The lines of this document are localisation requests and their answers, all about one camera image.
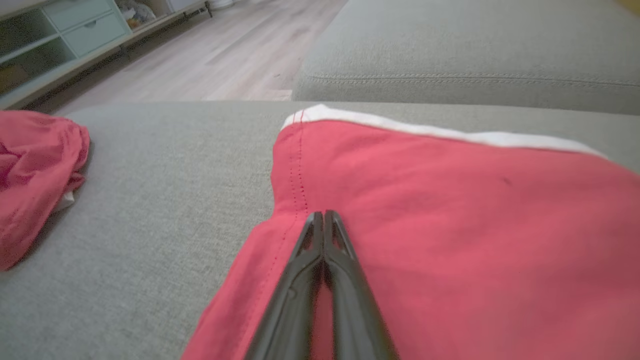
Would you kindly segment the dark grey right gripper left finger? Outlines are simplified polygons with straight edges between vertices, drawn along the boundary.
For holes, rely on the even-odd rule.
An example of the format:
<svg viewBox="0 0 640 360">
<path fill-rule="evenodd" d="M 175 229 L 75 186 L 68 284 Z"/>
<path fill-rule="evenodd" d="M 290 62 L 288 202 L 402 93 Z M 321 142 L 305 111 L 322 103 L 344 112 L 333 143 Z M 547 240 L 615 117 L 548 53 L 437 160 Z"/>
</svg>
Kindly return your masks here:
<svg viewBox="0 0 640 360">
<path fill-rule="evenodd" d="M 317 211 L 302 227 L 245 360 L 310 360 L 323 253 L 323 214 Z"/>
</svg>

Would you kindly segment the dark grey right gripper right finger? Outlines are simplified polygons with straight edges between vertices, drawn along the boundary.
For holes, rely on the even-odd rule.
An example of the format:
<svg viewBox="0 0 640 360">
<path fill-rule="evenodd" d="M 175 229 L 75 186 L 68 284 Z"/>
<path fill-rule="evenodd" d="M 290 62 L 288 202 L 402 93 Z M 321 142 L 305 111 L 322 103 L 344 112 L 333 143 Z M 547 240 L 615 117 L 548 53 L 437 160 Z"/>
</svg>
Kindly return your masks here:
<svg viewBox="0 0 640 360">
<path fill-rule="evenodd" d="M 354 245 L 336 210 L 325 212 L 326 280 L 333 297 L 334 360 L 399 360 Z"/>
</svg>

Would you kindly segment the red jersey with BULLS print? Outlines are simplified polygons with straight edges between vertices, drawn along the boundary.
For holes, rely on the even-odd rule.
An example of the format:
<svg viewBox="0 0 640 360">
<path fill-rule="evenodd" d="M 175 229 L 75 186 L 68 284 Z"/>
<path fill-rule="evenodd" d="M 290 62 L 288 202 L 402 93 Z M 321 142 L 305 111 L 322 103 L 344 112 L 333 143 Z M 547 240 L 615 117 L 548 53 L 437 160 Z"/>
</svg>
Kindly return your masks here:
<svg viewBox="0 0 640 360">
<path fill-rule="evenodd" d="M 181 360 L 245 360 L 313 212 L 340 215 L 400 360 L 640 360 L 640 174 L 582 143 L 314 105 Z M 310 358 L 335 360 L 333 296 Z"/>
</svg>

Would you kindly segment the crumpled red garment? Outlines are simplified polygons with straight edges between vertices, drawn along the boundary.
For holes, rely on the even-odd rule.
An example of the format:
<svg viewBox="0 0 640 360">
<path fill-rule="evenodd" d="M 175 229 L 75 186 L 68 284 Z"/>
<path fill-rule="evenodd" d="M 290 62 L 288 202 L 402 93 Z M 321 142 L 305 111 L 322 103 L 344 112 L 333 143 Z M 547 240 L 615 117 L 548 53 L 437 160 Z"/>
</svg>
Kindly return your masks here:
<svg viewBox="0 0 640 360">
<path fill-rule="evenodd" d="M 0 111 L 0 271 L 20 262 L 64 196 L 85 181 L 90 133 L 66 117 Z"/>
</svg>

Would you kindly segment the yellow and grey sofa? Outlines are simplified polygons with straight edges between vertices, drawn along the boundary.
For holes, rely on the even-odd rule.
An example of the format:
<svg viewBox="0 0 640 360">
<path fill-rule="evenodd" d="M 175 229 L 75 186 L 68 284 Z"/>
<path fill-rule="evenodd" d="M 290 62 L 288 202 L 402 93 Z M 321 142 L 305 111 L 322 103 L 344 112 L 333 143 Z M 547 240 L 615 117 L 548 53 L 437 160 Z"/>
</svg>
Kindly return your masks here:
<svg viewBox="0 0 640 360">
<path fill-rule="evenodd" d="M 0 271 L 0 360 L 181 360 L 256 226 L 274 212 L 274 145 L 318 104 L 87 108 L 83 184 Z M 588 146 L 640 174 L 640 116 L 496 105 L 328 103 L 466 133 Z"/>
</svg>

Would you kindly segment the grey sofa seat cushion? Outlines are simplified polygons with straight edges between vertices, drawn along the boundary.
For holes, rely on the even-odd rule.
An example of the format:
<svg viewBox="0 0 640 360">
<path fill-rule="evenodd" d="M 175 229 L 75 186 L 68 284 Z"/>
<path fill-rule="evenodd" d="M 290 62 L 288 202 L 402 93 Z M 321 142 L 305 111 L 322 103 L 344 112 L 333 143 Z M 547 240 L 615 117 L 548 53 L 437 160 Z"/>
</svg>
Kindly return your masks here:
<svg viewBox="0 0 640 360">
<path fill-rule="evenodd" d="M 640 116 L 640 16 L 616 0 L 348 0 L 292 99 Z"/>
</svg>

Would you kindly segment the pale toy pile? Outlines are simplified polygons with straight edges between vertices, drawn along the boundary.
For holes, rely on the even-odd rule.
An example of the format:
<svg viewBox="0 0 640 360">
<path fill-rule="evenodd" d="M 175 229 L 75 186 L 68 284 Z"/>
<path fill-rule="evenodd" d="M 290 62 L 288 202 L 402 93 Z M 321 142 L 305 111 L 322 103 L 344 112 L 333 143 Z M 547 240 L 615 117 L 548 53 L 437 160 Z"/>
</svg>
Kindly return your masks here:
<svg viewBox="0 0 640 360">
<path fill-rule="evenodd" d="M 151 7 L 137 0 L 115 0 L 115 3 L 132 30 L 157 19 Z"/>
</svg>

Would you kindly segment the pale green low cabinet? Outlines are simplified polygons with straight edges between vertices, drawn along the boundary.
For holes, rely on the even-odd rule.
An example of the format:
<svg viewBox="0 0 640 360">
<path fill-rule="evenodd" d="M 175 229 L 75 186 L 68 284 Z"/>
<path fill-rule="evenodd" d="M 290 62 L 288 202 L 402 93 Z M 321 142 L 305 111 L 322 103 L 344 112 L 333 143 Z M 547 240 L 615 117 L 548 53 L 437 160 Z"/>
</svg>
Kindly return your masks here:
<svg viewBox="0 0 640 360">
<path fill-rule="evenodd" d="M 127 45 L 205 12 L 211 0 L 137 0 L 157 18 L 131 29 L 115 0 L 0 0 L 0 111 L 23 109 Z"/>
</svg>

